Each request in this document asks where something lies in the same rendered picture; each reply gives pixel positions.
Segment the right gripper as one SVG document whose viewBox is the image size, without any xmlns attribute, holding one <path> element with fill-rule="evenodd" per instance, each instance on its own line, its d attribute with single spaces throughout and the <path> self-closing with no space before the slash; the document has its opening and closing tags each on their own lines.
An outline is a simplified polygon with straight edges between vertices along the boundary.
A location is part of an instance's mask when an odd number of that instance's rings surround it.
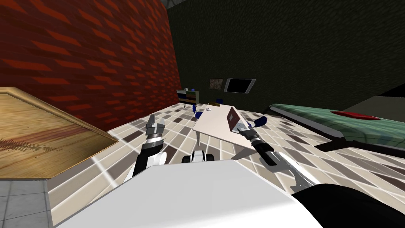
<svg viewBox="0 0 405 228">
<path fill-rule="evenodd" d="M 245 138 L 254 138 L 254 129 L 251 128 L 250 126 L 248 126 L 247 129 L 238 127 L 237 130 Z"/>
</svg>

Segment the wooden framed panel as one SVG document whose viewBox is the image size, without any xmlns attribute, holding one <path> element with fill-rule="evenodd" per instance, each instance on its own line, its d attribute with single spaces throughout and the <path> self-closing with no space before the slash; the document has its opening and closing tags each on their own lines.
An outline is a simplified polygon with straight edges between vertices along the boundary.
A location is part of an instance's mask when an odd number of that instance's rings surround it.
<svg viewBox="0 0 405 228">
<path fill-rule="evenodd" d="M 0 87 L 0 180 L 51 179 L 117 143 L 15 87 Z"/>
</svg>

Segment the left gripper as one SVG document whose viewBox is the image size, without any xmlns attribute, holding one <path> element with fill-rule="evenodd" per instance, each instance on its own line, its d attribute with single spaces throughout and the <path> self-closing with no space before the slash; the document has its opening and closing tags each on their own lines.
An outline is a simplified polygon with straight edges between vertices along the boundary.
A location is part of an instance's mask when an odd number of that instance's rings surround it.
<svg viewBox="0 0 405 228">
<path fill-rule="evenodd" d="M 165 129 L 165 119 L 160 119 L 159 123 L 155 123 L 155 115 L 149 116 L 148 124 L 146 125 L 146 135 L 148 138 L 162 137 Z"/>
</svg>

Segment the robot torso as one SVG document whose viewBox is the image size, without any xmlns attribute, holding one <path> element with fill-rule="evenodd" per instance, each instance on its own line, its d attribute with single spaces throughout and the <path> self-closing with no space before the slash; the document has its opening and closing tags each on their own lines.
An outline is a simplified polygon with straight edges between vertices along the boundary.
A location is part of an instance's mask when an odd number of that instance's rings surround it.
<svg viewBox="0 0 405 228">
<path fill-rule="evenodd" d="M 293 196 L 235 160 L 153 165 L 56 228 L 322 228 Z"/>
</svg>

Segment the white table with red laptop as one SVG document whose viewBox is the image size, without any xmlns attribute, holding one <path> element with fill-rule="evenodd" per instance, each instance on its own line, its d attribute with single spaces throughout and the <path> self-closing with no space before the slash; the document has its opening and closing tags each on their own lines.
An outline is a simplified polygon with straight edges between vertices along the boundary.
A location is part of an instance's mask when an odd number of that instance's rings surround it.
<svg viewBox="0 0 405 228">
<path fill-rule="evenodd" d="M 232 132 L 237 123 L 242 124 L 245 129 L 249 126 L 234 106 L 207 105 L 192 128 L 196 132 L 197 145 L 200 145 L 200 134 L 204 134 L 240 147 L 253 149 L 249 140 L 239 133 Z"/>
</svg>

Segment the green bed with red pillow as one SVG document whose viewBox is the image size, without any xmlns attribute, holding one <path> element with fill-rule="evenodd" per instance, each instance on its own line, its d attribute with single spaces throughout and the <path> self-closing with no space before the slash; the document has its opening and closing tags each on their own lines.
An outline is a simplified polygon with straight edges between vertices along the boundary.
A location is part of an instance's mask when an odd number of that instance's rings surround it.
<svg viewBox="0 0 405 228">
<path fill-rule="evenodd" d="M 272 104 L 262 114 L 274 112 L 330 140 L 316 146 L 323 152 L 353 147 L 405 159 L 405 123 L 358 114 Z"/>
</svg>

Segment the low shelf with books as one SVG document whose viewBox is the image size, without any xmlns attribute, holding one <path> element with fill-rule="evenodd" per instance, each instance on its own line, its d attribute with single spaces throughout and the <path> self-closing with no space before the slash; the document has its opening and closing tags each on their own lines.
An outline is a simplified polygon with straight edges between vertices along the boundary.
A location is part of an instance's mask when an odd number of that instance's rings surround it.
<svg viewBox="0 0 405 228">
<path fill-rule="evenodd" d="M 188 105 L 199 104 L 199 92 L 194 90 L 177 90 L 177 96 L 180 103 Z"/>
</svg>

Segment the black screen with white frame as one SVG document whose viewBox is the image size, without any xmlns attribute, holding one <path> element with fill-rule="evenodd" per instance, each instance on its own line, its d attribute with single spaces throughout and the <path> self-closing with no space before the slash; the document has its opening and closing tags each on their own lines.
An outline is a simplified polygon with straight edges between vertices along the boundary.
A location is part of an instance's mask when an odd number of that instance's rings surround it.
<svg viewBox="0 0 405 228">
<path fill-rule="evenodd" d="M 256 79 L 229 78 L 226 81 L 224 92 L 248 94 Z"/>
</svg>

